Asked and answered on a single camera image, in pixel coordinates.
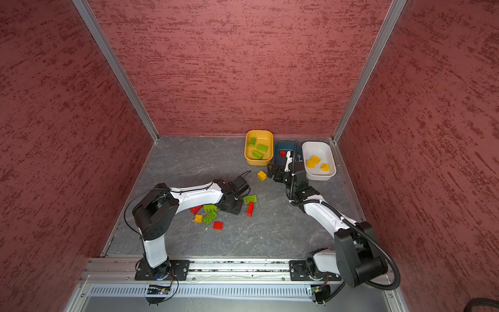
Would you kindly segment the yellow lego brick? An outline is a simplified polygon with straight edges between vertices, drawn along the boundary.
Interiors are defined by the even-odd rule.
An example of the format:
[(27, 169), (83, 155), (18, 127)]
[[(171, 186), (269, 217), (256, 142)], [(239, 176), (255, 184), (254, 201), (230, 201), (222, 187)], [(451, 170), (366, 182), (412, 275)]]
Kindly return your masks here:
[(320, 169), (321, 169), (322, 171), (327, 172), (327, 171), (329, 171), (329, 170), (330, 170), (330, 166), (329, 166), (327, 163), (324, 163), (324, 164), (322, 164), (322, 165), (320, 166)]
[(311, 160), (313, 160), (316, 164), (319, 164), (321, 162), (321, 158), (319, 158), (315, 155), (311, 158)]

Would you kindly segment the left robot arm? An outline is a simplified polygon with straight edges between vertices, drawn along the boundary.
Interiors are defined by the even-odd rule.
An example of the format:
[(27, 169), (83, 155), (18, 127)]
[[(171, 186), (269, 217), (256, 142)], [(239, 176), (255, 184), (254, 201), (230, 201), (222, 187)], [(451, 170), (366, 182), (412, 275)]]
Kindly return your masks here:
[(215, 179), (204, 185), (170, 188), (164, 183), (146, 191), (132, 209), (137, 233), (142, 240), (143, 258), (136, 265), (136, 281), (158, 281), (185, 278), (175, 273), (166, 250), (165, 235), (176, 214), (200, 205), (215, 205), (237, 215), (243, 197), (249, 194), (248, 182), (241, 176), (233, 181)]

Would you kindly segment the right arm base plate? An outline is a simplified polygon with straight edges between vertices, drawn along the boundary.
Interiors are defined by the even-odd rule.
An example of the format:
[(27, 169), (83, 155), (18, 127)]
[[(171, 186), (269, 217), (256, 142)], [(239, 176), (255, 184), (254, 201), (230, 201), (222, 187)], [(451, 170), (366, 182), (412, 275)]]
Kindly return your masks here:
[(319, 271), (310, 259), (290, 260), (288, 264), (290, 277), (293, 282), (341, 281), (341, 277), (336, 274)]

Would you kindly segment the yellow lego cube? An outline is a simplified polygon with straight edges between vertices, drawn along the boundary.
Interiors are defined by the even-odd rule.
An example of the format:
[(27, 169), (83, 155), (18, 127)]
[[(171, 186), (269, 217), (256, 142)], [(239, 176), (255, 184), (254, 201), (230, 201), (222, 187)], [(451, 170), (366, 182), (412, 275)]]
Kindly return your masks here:
[(261, 180), (261, 181), (264, 181), (266, 178), (267, 178), (267, 175), (265, 172), (263, 171), (260, 171), (257, 173), (257, 177)]

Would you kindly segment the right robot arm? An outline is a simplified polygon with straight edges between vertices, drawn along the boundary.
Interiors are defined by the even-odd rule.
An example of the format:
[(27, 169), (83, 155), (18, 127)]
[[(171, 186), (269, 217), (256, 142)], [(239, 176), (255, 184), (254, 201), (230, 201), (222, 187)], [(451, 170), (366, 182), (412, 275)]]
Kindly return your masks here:
[(334, 238), (334, 251), (322, 250), (313, 255), (314, 269), (339, 275), (351, 288), (362, 284), (383, 291), (399, 288), (400, 271), (380, 247), (370, 223), (348, 218), (329, 204), (310, 186), (304, 168), (298, 165), (271, 164), (267, 166), (267, 175), (286, 186), (292, 206), (314, 218)]

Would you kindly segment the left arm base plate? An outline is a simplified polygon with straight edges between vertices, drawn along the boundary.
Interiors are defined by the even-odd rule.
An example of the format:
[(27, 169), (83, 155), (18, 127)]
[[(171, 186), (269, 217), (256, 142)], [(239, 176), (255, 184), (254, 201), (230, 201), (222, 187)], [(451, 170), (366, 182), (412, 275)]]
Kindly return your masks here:
[(155, 282), (170, 280), (185, 281), (190, 264), (191, 262), (185, 259), (167, 260), (158, 267), (152, 268), (145, 259), (141, 259), (136, 264), (135, 280)]

